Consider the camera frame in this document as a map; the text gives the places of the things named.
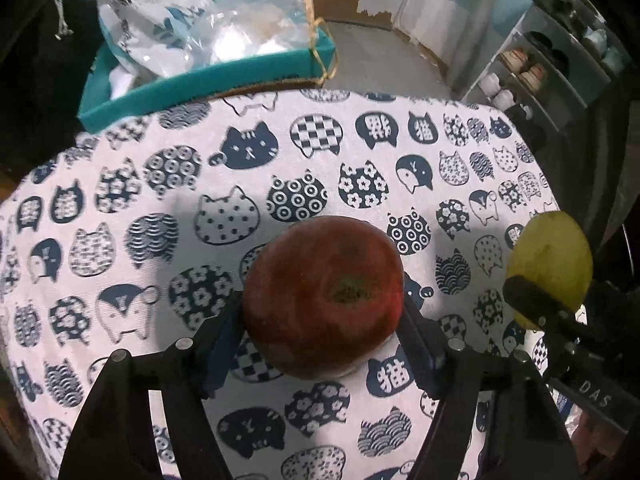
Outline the cat pattern tablecloth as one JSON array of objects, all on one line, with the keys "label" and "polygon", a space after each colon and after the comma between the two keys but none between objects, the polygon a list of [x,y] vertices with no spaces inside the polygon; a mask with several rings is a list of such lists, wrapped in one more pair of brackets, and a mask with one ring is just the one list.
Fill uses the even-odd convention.
[{"label": "cat pattern tablecloth", "polygon": [[[447,337],[545,368],[502,284],[524,226],[557,206],[532,142],[484,105],[265,92],[82,134],[1,205],[1,350],[40,476],[58,476],[115,350],[162,351],[236,292],[294,300],[285,330],[302,350],[322,301],[397,278]],[[350,247],[343,217],[374,226],[401,271]]]}]

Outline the black hanging coat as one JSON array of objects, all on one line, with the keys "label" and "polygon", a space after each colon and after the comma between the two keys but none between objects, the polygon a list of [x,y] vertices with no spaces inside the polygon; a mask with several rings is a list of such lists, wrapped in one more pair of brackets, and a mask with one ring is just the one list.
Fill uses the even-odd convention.
[{"label": "black hanging coat", "polygon": [[77,112],[102,42],[96,5],[63,0],[1,0],[1,169],[22,176],[80,131]]}]

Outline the grey vertical pipe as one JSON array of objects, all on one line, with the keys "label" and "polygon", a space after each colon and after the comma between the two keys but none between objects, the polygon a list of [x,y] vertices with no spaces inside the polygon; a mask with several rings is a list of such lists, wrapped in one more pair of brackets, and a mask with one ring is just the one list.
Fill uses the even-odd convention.
[{"label": "grey vertical pipe", "polygon": [[498,0],[462,0],[466,15],[452,52],[447,84],[456,98],[469,91],[495,50],[492,16]]}]

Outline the grey shoe rack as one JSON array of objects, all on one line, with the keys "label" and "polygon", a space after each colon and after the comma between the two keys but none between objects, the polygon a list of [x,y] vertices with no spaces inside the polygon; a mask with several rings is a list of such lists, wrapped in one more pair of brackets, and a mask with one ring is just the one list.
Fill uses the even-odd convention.
[{"label": "grey shoe rack", "polygon": [[558,132],[630,61],[589,0],[532,0],[462,101],[515,108],[544,131]]}]

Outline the dark garment at right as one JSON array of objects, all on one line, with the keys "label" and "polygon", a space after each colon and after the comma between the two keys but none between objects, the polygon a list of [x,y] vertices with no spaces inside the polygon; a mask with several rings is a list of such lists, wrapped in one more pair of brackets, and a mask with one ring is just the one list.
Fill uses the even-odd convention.
[{"label": "dark garment at right", "polygon": [[593,255],[593,279],[639,289],[639,88],[632,70],[606,85],[575,126],[585,141],[580,166],[586,211],[578,223]]}]

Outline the red apple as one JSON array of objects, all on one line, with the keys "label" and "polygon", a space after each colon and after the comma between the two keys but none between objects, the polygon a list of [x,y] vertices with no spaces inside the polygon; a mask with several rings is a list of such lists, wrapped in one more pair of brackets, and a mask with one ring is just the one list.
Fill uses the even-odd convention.
[{"label": "red apple", "polygon": [[246,330],[277,370],[333,378],[365,361],[396,330],[404,268],[371,223],[324,216],[274,238],[244,282]]}]

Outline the white printed rice bag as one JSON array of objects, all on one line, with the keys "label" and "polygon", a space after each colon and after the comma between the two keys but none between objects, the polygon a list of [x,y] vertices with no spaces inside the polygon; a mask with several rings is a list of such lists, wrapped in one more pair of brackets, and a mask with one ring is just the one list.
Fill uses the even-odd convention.
[{"label": "white printed rice bag", "polygon": [[107,47],[139,77],[192,70],[191,29],[212,0],[93,0]]}]

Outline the clear plastic bag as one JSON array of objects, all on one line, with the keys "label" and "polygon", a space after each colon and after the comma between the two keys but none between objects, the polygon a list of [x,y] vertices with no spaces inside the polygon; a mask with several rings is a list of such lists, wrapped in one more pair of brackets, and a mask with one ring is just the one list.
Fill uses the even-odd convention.
[{"label": "clear plastic bag", "polygon": [[186,36],[195,67],[309,49],[317,39],[312,0],[213,0]]}]

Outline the teal storage box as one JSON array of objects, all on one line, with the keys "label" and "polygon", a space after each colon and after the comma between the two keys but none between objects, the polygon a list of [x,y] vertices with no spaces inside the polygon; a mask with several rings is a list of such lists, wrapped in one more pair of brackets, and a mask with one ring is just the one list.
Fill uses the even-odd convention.
[{"label": "teal storage box", "polygon": [[192,70],[170,78],[146,79],[128,72],[107,47],[100,47],[92,73],[87,77],[77,117],[84,128],[96,133],[116,120],[149,114],[203,96],[262,90],[280,84],[321,84],[336,69],[336,47],[316,18],[317,39],[309,49]]}]

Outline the green apple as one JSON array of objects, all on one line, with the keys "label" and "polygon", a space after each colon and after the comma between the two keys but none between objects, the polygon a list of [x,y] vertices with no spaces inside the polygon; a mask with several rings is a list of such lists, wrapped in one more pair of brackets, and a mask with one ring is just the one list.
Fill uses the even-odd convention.
[{"label": "green apple", "polygon": [[592,280],[591,249],[582,228],[564,211],[531,218],[512,249],[506,280],[522,276],[575,314]]}]

